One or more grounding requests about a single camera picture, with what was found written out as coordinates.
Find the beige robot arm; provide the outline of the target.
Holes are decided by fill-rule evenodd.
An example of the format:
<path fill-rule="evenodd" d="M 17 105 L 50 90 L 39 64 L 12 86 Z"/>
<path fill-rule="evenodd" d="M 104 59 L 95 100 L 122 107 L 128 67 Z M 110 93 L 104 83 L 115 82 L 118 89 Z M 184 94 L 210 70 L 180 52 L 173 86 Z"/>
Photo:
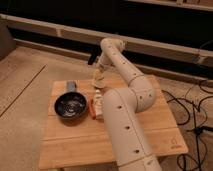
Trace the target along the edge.
<path fill-rule="evenodd" d="M 103 117 L 119 171 L 162 171 L 136 114 L 149 109 L 156 92 L 144 73 L 123 55 L 125 43 L 104 38 L 101 56 L 93 76 L 93 86 L 104 88 L 103 73 L 113 64 L 127 86 L 113 88 L 103 95 Z"/>

